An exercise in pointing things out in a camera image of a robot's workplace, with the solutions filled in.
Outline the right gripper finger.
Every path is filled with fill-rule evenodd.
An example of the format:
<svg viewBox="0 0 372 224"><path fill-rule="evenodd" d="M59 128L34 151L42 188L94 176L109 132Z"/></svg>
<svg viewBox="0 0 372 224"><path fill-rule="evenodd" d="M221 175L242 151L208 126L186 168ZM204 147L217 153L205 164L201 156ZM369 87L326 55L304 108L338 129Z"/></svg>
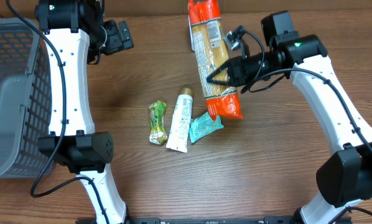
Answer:
<svg viewBox="0 0 372 224"><path fill-rule="evenodd" d="M214 70L209 76L207 76L206 81L208 82L217 82L218 80L215 80L214 77L219 75L222 71L226 71L226 82L230 82L232 80L232 59L228 59L225 61L222 65L220 65L216 70Z"/></svg>
<svg viewBox="0 0 372 224"><path fill-rule="evenodd" d="M207 77L207 83L221 86L231 86L231 83L229 81L214 80L213 77Z"/></svg>

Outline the orange spaghetti package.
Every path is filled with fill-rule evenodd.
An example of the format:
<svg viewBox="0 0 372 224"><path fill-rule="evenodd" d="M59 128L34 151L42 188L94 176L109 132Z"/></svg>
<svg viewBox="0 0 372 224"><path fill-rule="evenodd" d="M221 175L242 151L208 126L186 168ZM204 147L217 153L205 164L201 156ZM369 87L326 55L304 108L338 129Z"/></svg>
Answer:
<svg viewBox="0 0 372 224"><path fill-rule="evenodd" d="M217 116L241 119L243 115L237 89L207 82L207 77L229 59L223 40L218 1L189 0L188 17L193 51L209 115L213 120L216 120Z"/></svg>

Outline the teal snack packet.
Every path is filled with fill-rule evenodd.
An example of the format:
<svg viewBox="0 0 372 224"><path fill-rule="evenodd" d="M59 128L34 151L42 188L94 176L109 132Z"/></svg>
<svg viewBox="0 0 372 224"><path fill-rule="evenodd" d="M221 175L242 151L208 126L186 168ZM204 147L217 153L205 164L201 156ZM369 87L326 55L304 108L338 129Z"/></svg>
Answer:
<svg viewBox="0 0 372 224"><path fill-rule="evenodd" d="M190 123L190 141L192 144L194 144L199 139L204 138L205 136L222 128L224 128L224 126L221 123L221 118L217 116L216 120L212 120L209 112L206 112L200 117L193 119Z"/></svg>

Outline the white tube gold cap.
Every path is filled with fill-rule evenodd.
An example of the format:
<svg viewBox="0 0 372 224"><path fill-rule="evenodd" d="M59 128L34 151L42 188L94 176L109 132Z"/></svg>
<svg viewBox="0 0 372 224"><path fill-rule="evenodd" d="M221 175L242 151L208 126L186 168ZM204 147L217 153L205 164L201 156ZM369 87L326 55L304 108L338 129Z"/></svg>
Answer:
<svg viewBox="0 0 372 224"><path fill-rule="evenodd" d="M192 105L193 91L189 88L181 89L172 115L170 134L166 144L167 149L187 152Z"/></svg>

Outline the green snack packet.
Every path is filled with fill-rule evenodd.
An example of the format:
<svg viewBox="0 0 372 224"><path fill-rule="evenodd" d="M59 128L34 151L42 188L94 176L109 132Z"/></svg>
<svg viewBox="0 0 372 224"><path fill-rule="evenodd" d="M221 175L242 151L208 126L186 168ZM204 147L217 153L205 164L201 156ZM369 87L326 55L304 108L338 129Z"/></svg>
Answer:
<svg viewBox="0 0 372 224"><path fill-rule="evenodd" d="M163 145L168 138L164 125L166 107L167 104L160 100L151 103L148 107L151 125L149 140L153 144Z"/></svg>

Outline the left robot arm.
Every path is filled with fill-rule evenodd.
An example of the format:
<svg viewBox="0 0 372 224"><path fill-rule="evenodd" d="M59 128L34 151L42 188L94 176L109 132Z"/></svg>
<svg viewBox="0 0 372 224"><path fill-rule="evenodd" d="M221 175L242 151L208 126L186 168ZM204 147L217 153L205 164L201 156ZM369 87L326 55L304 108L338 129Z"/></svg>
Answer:
<svg viewBox="0 0 372 224"><path fill-rule="evenodd" d="M105 21L103 14L103 1L39 1L35 8L52 91L49 135L38 139L37 148L84 186L96 212L93 223L132 223L111 171L112 135L95 130L86 66L134 44L125 21Z"/></svg>

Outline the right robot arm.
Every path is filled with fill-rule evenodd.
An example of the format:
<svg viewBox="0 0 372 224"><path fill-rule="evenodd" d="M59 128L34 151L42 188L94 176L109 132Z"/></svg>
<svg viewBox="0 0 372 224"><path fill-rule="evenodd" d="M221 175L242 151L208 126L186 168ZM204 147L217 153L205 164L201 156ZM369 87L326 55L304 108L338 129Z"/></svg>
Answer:
<svg viewBox="0 0 372 224"><path fill-rule="evenodd" d="M300 36L287 11L261 21L261 53L250 55L237 27L224 36L241 56L220 66L224 85L251 91L261 80L289 79L303 94L327 138L330 158L318 169L315 197L281 223L348 223L345 214L372 198L372 127L362 118L338 81L328 52L316 35Z"/></svg>

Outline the white barcode scanner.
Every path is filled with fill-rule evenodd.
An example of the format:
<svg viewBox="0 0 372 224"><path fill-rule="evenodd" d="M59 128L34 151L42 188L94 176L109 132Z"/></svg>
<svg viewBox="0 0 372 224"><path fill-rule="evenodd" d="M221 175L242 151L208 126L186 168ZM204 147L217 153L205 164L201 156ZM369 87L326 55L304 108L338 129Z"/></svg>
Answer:
<svg viewBox="0 0 372 224"><path fill-rule="evenodd" d="M188 29L189 29L189 34L190 34L190 44L191 44L191 49L194 52L194 42L193 42L193 33L192 33L192 26L190 22L190 16L188 16Z"/></svg>

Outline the grey plastic shopping basket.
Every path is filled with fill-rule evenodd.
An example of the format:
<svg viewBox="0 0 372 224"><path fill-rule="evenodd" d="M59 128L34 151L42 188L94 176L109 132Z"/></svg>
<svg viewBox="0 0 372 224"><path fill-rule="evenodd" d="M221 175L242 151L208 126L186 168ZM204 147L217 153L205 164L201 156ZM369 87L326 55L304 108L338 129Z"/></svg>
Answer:
<svg viewBox="0 0 372 224"><path fill-rule="evenodd" d="M45 42L18 18L0 19L0 179L37 177L48 160L51 84Z"/></svg>

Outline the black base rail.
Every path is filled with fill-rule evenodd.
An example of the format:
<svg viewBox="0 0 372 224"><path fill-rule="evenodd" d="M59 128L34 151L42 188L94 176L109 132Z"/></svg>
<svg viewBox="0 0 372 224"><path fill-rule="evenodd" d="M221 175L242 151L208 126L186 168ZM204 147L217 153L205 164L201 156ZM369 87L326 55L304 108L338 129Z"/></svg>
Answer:
<svg viewBox="0 0 372 224"><path fill-rule="evenodd" d="M231 218L231 219L171 219L161 220L159 218L132 218L126 220L125 224L292 224L297 223L291 216L267 216L264 218Z"/></svg>

